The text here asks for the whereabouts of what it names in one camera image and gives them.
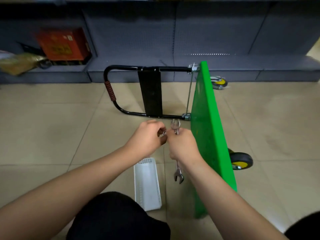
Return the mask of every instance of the white plastic tray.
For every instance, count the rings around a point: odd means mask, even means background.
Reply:
[[[134,199],[145,210],[162,206],[156,161],[149,157],[134,165]]]

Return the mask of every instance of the wrench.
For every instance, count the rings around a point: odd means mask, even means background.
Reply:
[[[174,133],[176,135],[179,134],[180,125],[181,125],[180,124],[180,120],[173,119],[171,121],[171,129],[174,130]],[[183,182],[183,180],[184,180],[182,172],[181,172],[181,168],[179,167],[177,160],[176,160],[176,171],[175,171],[173,176],[174,176],[174,181],[177,181],[178,177],[180,178],[179,184],[181,184]]]

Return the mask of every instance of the black metal bar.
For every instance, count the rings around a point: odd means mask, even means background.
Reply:
[[[185,120],[184,117],[181,115],[170,115],[170,114],[162,114],[160,116],[157,115],[147,115],[145,113],[137,113],[137,112],[130,112],[122,109],[117,101],[116,97],[114,95],[114,92],[112,90],[111,84],[108,80],[108,73],[111,70],[122,70],[122,71],[137,71],[137,72],[154,72],[155,70],[158,72],[192,72],[192,68],[190,67],[183,67],[183,66],[129,66],[129,65],[110,65],[108,66],[104,72],[103,72],[103,79],[106,86],[106,89],[108,91],[108,94],[110,96],[111,101],[113,102],[114,106],[121,111],[122,113],[126,115],[135,115],[135,116],[142,116],[142,117],[154,117],[154,118],[163,118],[163,119],[180,119]]]
[[[162,116],[161,74],[159,69],[138,71],[144,109],[147,116]]]

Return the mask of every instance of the black shorts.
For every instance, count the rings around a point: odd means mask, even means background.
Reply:
[[[66,240],[170,239],[167,223],[150,216],[130,197],[107,192],[76,215]]]

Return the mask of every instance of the left hand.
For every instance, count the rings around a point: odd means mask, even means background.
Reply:
[[[125,147],[134,151],[134,155],[139,160],[150,157],[152,153],[166,143],[166,135],[159,137],[165,130],[166,126],[160,121],[144,121],[130,137]]]

